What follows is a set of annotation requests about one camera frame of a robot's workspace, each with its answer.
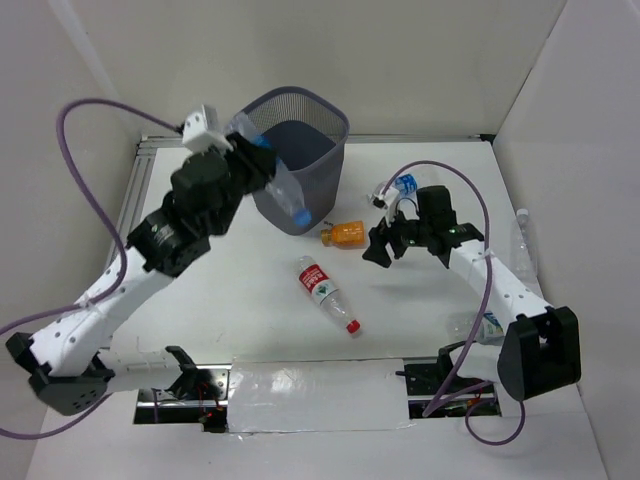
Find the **blue label plastic bottle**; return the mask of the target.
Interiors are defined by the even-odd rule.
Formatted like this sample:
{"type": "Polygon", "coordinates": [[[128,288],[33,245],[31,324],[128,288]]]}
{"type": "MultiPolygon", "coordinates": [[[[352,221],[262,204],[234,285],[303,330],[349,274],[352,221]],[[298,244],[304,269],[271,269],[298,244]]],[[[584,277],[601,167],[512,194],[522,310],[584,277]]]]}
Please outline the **blue label plastic bottle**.
{"type": "MultiPolygon", "coordinates": [[[[229,121],[224,132],[237,132],[258,147],[274,150],[271,142],[243,112],[237,113],[229,121]]],[[[312,216],[306,208],[302,187],[279,155],[276,155],[275,176],[266,185],[265,191],[296,226],[306,227],[310,224],[312,216]]]]}

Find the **orange juice bottle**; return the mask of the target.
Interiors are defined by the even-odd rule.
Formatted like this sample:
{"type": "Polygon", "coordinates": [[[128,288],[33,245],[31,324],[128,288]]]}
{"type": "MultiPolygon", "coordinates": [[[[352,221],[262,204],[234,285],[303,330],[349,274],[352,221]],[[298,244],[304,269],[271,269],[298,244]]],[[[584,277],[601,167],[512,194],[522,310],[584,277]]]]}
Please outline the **orange juice bottle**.
{"type": "Polygon", "coordinates": [[[336,224],[321,231],[324,246],[360,247],[366,243],[365,225],[361,220],[336,224]]]}

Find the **red label plastic bottle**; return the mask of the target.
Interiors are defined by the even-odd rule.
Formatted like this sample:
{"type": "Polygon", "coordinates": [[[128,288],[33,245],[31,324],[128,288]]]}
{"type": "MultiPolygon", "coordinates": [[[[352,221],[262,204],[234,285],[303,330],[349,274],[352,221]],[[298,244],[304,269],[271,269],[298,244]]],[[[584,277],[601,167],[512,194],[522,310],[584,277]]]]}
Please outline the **red label plastic bottle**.
{"type": "Polygon", "coordinates": [[[297,260],[297,278],[330,321],[351,336],[360,333],[361,324],[341,290],[312,257],[303,256],[297,260]]]}

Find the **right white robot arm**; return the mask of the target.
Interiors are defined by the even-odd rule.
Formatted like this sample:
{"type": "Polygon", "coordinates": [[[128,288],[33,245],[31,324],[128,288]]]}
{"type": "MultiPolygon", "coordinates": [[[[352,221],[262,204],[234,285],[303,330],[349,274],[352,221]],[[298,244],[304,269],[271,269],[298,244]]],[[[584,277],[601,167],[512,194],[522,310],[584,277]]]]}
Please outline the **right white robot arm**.
{"type": "Polygon", "coordinates": [[[395,191],[374,198],[385,215],[369,232],[364,259],[387,268],[409,248],[427,249],[480,295],[504,333],[493,345],[475,341],[469,348],[441,348],[440,387],[457,392],[473,378],[498,383],[511,398],[524,401],[577,383],[581,355],[574,312],[536,295],[490,253],[475,226],[458,222],[446,187],[419,189],[413,219],[405,217],[399,201],[395,191]]]}

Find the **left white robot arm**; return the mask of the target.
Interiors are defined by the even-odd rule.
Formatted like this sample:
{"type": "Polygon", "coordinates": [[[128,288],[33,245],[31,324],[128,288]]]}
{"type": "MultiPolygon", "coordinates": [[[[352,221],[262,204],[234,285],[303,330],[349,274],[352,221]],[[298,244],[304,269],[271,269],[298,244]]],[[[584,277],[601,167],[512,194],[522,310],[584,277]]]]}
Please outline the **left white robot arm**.
{"type": "Polygon", "coordinates": [[[161,206],[129,233],[124,256],[78,307],[35,333],[7,340],[7,350],[48,407],[73,416],[110,393],[137,389],[184,399],[210,381],[178,346],[126,357],[111,352],[110,343],[136,310],[209,252],[211,237],[227,233],[242,199],[275,177],[273,150],[238,133],[228,139],[231,150],[193,154],[171,175],[161,206]]]}

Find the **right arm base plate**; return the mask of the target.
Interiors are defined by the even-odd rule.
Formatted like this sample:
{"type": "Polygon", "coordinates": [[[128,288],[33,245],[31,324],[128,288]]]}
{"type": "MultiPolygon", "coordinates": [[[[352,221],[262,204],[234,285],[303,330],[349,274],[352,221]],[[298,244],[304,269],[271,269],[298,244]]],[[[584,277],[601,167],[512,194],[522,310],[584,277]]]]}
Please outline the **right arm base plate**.
{"type": "Polygon", "coordinates": [[[435,357],[405,359],[395,375],[405,382],[411,420],[462,418],[478,403],[480,406],[472,413],[473,416],[500,414],[496,391],[491,384],[471,390],[480,380],[456,377],[440,398],[440,406],[427,416],[428,406],[446,377],[445,368],[438,365],[435,357]]]}

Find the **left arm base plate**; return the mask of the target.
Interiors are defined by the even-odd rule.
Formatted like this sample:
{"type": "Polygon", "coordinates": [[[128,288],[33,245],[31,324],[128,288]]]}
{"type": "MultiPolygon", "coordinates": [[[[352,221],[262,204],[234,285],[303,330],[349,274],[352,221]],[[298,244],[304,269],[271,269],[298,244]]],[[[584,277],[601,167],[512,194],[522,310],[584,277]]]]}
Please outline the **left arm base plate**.
{"type": "Polygon", "coordinates": [[[199,365],[199,381],[188,393],[140,389],[134,425],[197,425],[204,432],[228,431],[228,396],[231,364],[199,365]]]}

